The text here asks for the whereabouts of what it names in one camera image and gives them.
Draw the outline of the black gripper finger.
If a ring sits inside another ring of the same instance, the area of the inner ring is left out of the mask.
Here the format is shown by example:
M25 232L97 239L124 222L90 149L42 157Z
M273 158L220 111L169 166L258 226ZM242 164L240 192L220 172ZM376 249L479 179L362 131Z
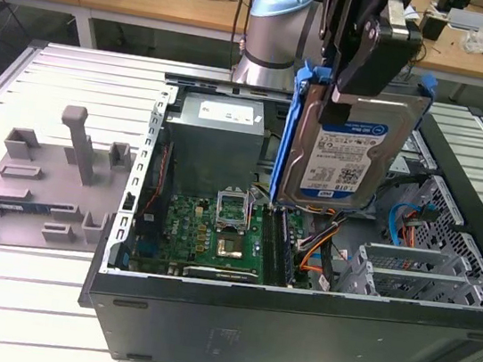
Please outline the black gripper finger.
M379 17L369 15L362 26L358 22L341 31L335 46L330 85L324 94L320 123L339 124L347 119L358 96L367 96L369 80L364 67L370 62L380 32Z
M323 0L323 17L320 29L323 65L338 66L340 61L339 34L344 29L340 22L346 22L351 0Z

